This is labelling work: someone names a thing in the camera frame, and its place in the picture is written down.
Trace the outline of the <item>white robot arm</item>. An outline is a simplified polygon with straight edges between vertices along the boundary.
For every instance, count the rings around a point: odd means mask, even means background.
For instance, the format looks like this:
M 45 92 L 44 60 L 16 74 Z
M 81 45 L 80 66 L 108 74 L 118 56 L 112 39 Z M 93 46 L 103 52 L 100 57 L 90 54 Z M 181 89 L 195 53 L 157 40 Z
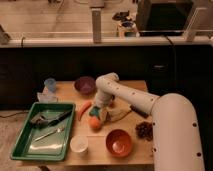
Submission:
M 96 79 L 95 105 L 108 106 L 112 96 L 152 116 L 154 171 L 205 171 L 197 115 L 183 95 L 154 95 L 119 83 L 116 73 Z

